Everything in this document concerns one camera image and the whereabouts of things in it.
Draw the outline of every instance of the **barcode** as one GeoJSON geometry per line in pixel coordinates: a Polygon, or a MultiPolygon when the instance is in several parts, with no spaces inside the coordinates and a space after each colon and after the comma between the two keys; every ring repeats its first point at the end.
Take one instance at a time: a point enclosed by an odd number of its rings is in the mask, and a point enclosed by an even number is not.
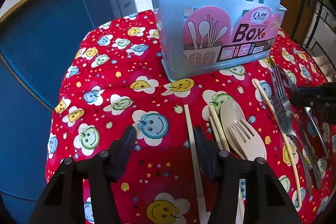
{"type": "Polygon", "coordinates": [[[253,50],[253,53],[261,52],[263,50],[263,48],[264,48],[264,46],[255,47],[254,50],[253,50]]]}

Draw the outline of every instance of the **table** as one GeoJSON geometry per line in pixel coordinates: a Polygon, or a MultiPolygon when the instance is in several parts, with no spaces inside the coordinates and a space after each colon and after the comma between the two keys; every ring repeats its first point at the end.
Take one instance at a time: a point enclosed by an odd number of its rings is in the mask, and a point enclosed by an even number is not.
{"type": "MultiPolygon", "coordinates": [[[[298,86],[324,83],[318,66],[298,44],[279,31],[270,54],[296,80],[298,86]]],[[[66,157],[89,159],[120,138],[127,125],[137,129],[137,141],[126,171],[112,185],[122,223],[199,223],[196,186],[183,105],[188,104],[193,126],[201,126],[212,139],[206,105],[216,110],[223,100],[234,98],[246,119],[260,134],[267,162],[297,204],[295,181],[284,142],[253,79],[271,84],[270,62],[258,60],[234,69],[170,83],[161,65],[159,35],[152,11],[107,22],[88,33],[66,73],[60,103],[52,116],[46,179],[66,157]],[[169,214],[157,215],[155,205],[169,214]]],[[[307,118],[295,110],[304,125],[307,118]]],[[[302,223],[311,223],[324,210],[334,189],[336,127],[319,122],[327,147],[325,160],[318,138],[308,126],[323,172],[323,187],[306,191],[302,163],[293,154],[300,177],[302,223]]],[[[215,185],[202,178],[207,211],[215,198],[215,185]]],[[[84,181],[87,223],[93,223],[89,185],[84,181]]]]}

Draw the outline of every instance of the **beige chopstick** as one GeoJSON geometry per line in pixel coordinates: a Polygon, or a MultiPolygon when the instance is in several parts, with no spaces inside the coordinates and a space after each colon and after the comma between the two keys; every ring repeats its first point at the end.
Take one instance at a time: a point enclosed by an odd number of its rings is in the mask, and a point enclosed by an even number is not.
{"type": "Polygon", "coordinates": [[[287,136],[281,130],[281,128],[279,126],[279,122],[278,122],[277,116],[276,116],[276,114],[274,112],[274,108],[273,108],[273,106],[272,106],[269,98],[267,97],[266,93],[264,92],[263,88],[260,86],[259,81],[257,79],[254,79],[253,82],[256,85],[257,89],[259,90],[260,94],[262,95],[264,101],[268,105],[270,111],[272,112],[273,117],[274,117],[275,121],[277,122],[278,128],[279,128],[279,130],[281,132],[281,135],[282,135],[282,138],[283,138],[283,142],[285,143],[285,146],[286,146],[286,149],[287,149],[287,153],[288,153],[288,156],[289,156],[289,159],[291,161],[292,168],[293,168],[294,178],[295,178],[295,184],[296,184],[297,200],[298,200],[299,208],[301,208],[301,206],[302,206],[302,197],[301,197],[300,180],[299,180],[299,175],[297,173],[297,168],[296,168],[296,165],[295,165],[295,162],[294,162],[293,153],[291,152],[292,150],[291,150],[291,148],[289,146],[289,142],[288,142],[287,136]]]}
{"type": "MultiPolygon", "coordinates": [[[[224,135],[224,131],[221,125],[221,122],[218,119],[216,110],[214,108],[213,105],[209,105],[209,112],[210,112],[210,117],[209,117],[209,122],[210,125],[212,127],[212,131],[213,134],[215,135],[215,139],[217,142],[217,145],[219,147],[220,150],[225,149],[226,151],[230,152],[230,147],[227,143],[226,137],[224,135]],[[222,138],[219,135],[218,131],[221,131],[222,133],[222,138]]],[[[239,195],[238,195],[238,207],[237,207],[237,215],[236,215],[236,224],[238,223],[243,223],[244,221],[244,213],[245,213],[245,207],[244,207],[244,201],[243,201],[243,196],[242,196],[242,192],[240,190],[239,187],[239,195]]]]}
{"type": "Polygon", "coordinates": [[[203,193],[200,166],[199,166],[198,158],[197,158],[197,150],[196,150],[196,144],[195,144],[195,138],[194,138],[194,132],[193,132],[193,125],[191,123],[188,105],[184,105],[184,113],[185,113],[185,118],[187,121],[191,157],[192,157],[193,168],[194,168],[199,222],[200,224],[206,224],[208,222],[208,217],[207,217],[207,211],[205,208],[205,199],[204,199],[204,193],[203,193]]]}

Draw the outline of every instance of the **metal screw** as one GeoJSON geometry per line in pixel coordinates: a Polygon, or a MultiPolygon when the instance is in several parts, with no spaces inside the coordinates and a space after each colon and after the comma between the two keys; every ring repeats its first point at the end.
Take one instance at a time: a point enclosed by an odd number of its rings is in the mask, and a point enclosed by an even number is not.
{"type": "Polygon", "coordinates": [[[226,150],[220,150],[219,155],[221,157],[227,157],[229,156],[229,152],[227,152],[226,150]]]}
{"type": "Polygon", "coordinates": [[[70,163],[72,163],[72,158],[65,158],[65,159],[63,160],[63,163],[64,163],[64,164],[70,164],[70,163]]]}
{"type": "Polygon", "coordinates": [[[265,159],[262,158],[262,157],[258,157],[258,158],[256,158],[256,161],[257,161],[257,163],[259,163],[259,164],[264,164],[264,163],[266,162],[265,159]]]}
{"type": "Polygon", "coordinates": [[[106,150],[103,150],[103,151],[100,151],[99,152],[99,156],[102,157],[102,158],[105,158],[109,155],[109,152],[106,151],[106,150]]]}

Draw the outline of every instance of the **blue plastic box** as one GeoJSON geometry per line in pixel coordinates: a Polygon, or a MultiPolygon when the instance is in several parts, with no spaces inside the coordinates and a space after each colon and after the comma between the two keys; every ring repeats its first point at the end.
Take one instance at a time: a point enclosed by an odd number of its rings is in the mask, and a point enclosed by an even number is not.
{"type": "Polygon", "coordinates": [[[266,58],[286,8],[280,0],[152,0],[171,81],[266,58]]]}

